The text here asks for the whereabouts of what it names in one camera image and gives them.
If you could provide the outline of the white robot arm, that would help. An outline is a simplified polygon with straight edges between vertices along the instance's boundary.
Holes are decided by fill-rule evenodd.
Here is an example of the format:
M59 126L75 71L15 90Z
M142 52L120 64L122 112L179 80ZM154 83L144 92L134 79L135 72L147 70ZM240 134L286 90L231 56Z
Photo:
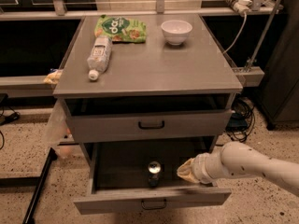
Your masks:
M240 142L226 143L219 151L185 161L177 175L192 183L209 184L217 179L262 177L299 196L299 164L265 156Z

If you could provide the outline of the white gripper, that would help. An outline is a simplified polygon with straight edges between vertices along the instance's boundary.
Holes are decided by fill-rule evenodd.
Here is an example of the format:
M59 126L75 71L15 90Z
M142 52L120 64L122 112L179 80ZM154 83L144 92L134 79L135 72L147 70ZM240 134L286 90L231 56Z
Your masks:
M177 169L177 175L194 184L198 182L208 184L225 177L225 169L222 166L219 152L203 153L180 165Z

